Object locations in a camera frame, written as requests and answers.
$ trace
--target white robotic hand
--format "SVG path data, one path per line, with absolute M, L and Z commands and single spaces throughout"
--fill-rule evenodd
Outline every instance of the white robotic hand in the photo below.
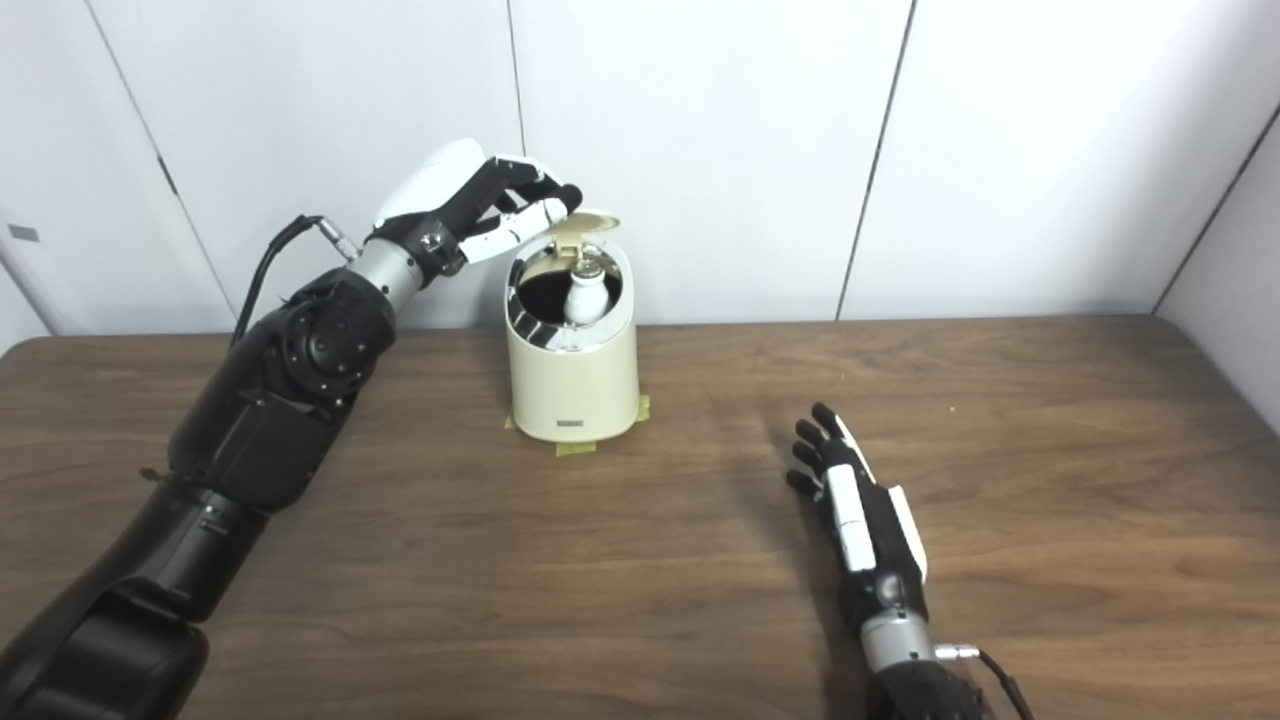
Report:
M 380 288 L 398 310 L 436 277 L 518 247 L 581 204 L 582 192 L 538 160 L 485 159 L 476 141 L 458 140 L 431 154 L 390 193 L 347 269 Z
M 878 486 L 858 439 L 831 407 L 815 404 L 813 418 L 818 425 L 804 419 L 796 423 L 800 439 L 791 448 L 796 459 L 813 470 L 813 475 L 791 470 L 787 483 L 818 503 L 819 515 L 838 541 L 846 570 L 876 570 L 879 564 L 877 557 L 886 555 L 883 544 L 891 542 L 890 538 L 901 537 L 923 583 L 928 575 L 928 559 L 906 493 L 901 486 Z M 887 506 L 882 502 L 884 497 L 890 501 Z M 878 505 L 891 512 L 873 511 L 869 521 L 868 505 Z M 879 552 L 877 544 L 882 546 Z

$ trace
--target cable connector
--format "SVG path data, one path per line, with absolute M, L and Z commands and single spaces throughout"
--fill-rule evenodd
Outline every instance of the cable connector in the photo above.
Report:
M 940 643 L 933 646 L 933 655 L 938 660 L 977 660 L 982 651 L 974 644 Z
M 316 228 L 348 263 L 360 258 L 360 249 L 347 238 L 346 233 L 338 229 L 338 225 L 333 224 L 333 220 L 321 215 L 316 218 Z

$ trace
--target wooden table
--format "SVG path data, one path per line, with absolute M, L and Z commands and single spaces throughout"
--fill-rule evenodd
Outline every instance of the wooden table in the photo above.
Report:
M 0 641 L 133 516 L 224 346 L 0 363 Z M 644 328 L 640 355 L 653 420 L 557 459 L 503 429 L 499 332 L 402 338 L 205 625 L 183 720 L 860 716 L 781 479 L 819 398 L 913 498 L 936 639 L 1041 720 L 1280 717 L 1280 442 L 1162 320 Z

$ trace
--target black cable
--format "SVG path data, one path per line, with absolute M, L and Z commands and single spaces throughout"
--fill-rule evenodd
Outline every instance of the black cable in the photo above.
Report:
M 239 318 L 236 320 L 236 329 L 232 331 L 232 346 L 244 337 L 244 331 L 248 328 L 248 320 L 253 316 L 253 306 L 257 305 L 257 295 L 262 292 L 262 281 L 266 279 L 266 270 L 271 266 L 271 260 L 284 250 L 293 238 L 311 229 L 317 222 L 320 222 L 320 215 L 298 215 L 293 220 L 284 225 L 271 242 L 266 243 L 266 252 L 262 254 L 262 259 L 257 263 L 257 269 L 253 270 L 253 279 L 248 283 L 248 295 L 244 296 L 244 305 L 241 307 Z
M 1009 696 L 1009 702 L 1014 703 L 1014 710 L 1018 712 L 1018 716 L 1021 717 L 1021 720 L 1036 720 L 1036 716 L 1032 715 L 1030 706 L 1027 705 L 1027 698 L 1023 697 L 1023 691 L 1018 688 L 1018 680 L 1015 680 L 1009 673 L 1005 673 L 1005 669 L 996 662 L 996 659 L 987 655 L 987 651 L 979 650 L 978 660 L 982 660 L 987 667 L 991 667 L 991 671 L 996 674 L 997 679 L 1000 679 L 1000 687 L 1005 688 L 1005 694 Z

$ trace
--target white wall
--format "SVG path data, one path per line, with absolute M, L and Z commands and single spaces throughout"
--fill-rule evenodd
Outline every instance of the white wall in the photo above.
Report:
M 1151 311 L 1277 37 L 1272 0 L 920 0 L 841 318 Z
M 230 327 L 88 9 L 0 1 L 0 259 L 59 333 Z M 9 223 L 40 242 L 14 241 Z
M 1280 432 L 1280 129 L 1267 133 L 1160 315 Z
M 0 268 L 0 357 L 14 345 L 49 334 L 9 273 Z
M 646 323 L 1149 311 L 1280 101 L 1280 3 L 919 0 L 852 252 L 909 9 L 0 1 L 0 213 L 44 238 L 0 252 L 55 332 L 225 329 L 289 218 L 361 237 L 475 136 L 622 217 Z M 298 241 L 260 313 L 335 263 Z M 504 265 L 402 320 L 497 322 Z
M 92 5 L 237 309 L 298 213 L 362 240 L 438 145 L 521 151 L 504 0 Z M 259 314 L 339 263 L 319 234 L 294 241 Z M 504 268 L 490 265 L 438 282 L 401 324 L 472 324 L 484 302 L 500 316 Z
M 529 152 L 622 218 L 641 322 L 835 318 L 909 6 L 512 3 Z
M 93 5 L 233 300 L 292 214 L 362 236 L 433 146 L 521 152 L 513 33 L 527 152 L 622 217 L 641 319 L 692 322 L 835 316 L 909 3 Z M 334 263 L 303 243 L 265 299 Z M 503 265 L 402 322 L 495 319 Z

